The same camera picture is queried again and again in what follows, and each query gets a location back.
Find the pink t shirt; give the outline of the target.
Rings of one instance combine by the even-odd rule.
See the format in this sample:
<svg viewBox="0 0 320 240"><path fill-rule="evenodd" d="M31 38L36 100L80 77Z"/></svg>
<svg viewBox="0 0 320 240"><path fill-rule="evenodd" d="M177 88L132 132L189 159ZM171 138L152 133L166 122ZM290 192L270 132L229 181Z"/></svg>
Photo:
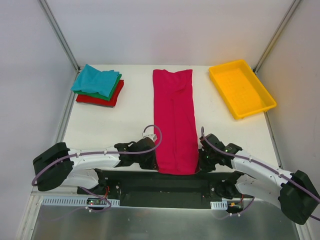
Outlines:
<svg viewBox="0 0 320 240"><path fill-rule="evenodd" d="M155 69L152 74L155 133L162 135L155 154L162 174L193 175L198 170L192 76L191 69Z"/></svg>

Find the yellow plastic tray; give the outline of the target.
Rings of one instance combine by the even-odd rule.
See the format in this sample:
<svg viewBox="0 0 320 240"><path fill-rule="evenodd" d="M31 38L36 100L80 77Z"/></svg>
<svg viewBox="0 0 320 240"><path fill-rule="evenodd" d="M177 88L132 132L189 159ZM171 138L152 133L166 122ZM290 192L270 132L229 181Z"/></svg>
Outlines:
<svg viewBox="0 0 320 240"><path fill-rule="evenodd" d="M277 102L243 59L212 66L209 77L235 120L267 112Z"/></svg>

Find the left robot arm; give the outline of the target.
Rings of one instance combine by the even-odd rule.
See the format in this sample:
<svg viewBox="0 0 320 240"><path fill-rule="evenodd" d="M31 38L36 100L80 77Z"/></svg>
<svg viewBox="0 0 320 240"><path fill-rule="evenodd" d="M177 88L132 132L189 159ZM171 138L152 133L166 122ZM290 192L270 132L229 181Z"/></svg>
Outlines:
<svg viewBox="0 0 320 240"><path fill-rule="evenodd" d="M100 171L139 164L142 169L156 167L156 136L147 135L139 141L117 143L103 150L68 148L58 142L33 160L35 177L31 184L41 192L65 187L82 187L99 195L106 183Z"/></svg>

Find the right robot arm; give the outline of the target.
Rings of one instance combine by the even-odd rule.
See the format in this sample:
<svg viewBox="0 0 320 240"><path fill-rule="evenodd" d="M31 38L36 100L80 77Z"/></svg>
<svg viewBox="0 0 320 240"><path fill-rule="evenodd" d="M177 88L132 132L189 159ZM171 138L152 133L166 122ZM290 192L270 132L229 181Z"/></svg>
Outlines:
<svg viewBox="0 0 320 240"><path fill-rule="evenodd" d="M219 197L232 200L241 194L261 199L279 208L299 225L304 225L308 219L319 220L313 213L320 204L320 195L305 172L290 172L270 165L234 143L224 145L211 133L202 134L200 143L201 171L212 172L217 165L233 170L214 187Z"/></svg>

